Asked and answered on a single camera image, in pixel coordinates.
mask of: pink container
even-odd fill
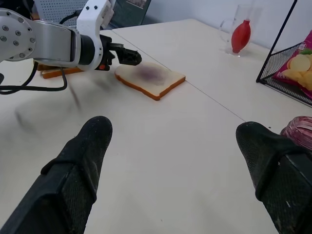
[[[312,117],[299,116],[294,118],[281,135],[291,139],[296,145],[312,151]]]

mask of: white table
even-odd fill
[[[236,144],[243,121],[187,82],[156,102],[117,81],[118,65],[114,60],[110,72],[68,76],[81,111],[69,89],[0,97],[0,226],[41,168],[89,118],[103,115],[113,124],[113,138],[86,234],[277,233]],[[0,64],[4,84],[19,84],[31,69],[30,60]],[[62,81],[37,75],[32,84]]]
[[[269,50],[251,44],[250,54],[224,52],[219,31],[194,19],[113,30],[244,121],[260,122],[279,133],[312,108],[255,82]]]

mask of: robotic arm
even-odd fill
[[[121,64],[138,65],[136,51],[127,50],[100,35],[114,11],[109,0],[89,0],[77,19],[77,29],[61,24],[32,21],[15,11],[0,8],[0,62],[33,58],[50,66],[105,70],[116,51]]]

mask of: wire basket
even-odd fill
[[[257,82],[267,85],[291,98],[312,107],[312,100],[297,86],[273,78],[273,75],[290,59],[301,43],[269,55],[268,62],[259,74]]]

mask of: black metal rack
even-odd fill
[[[273,53],[274,48],[293,12],[294,7],[297,4],[297,0],[293,1],[292,7],[289,11],[289,13],[286,16],[286,19],[278,32],[278,35],[273,43],[273,46],[269,52],[268,57],[266,58],[263,67],[259,73],[259,76],[257,77],[256,82],[262,83],[264,85],[267,85],[291,98],[294,98],[310,107],[312,107],[312,99],[310,99],[305,93],[296,86],[278,81],[276,79],[273,79],[273,75],[287,62],[287,60],[294,54],[294,52],[298,49],[299,44],[294,45],[290,48],[287,48],[285,50],[279,51],[277,53]]]

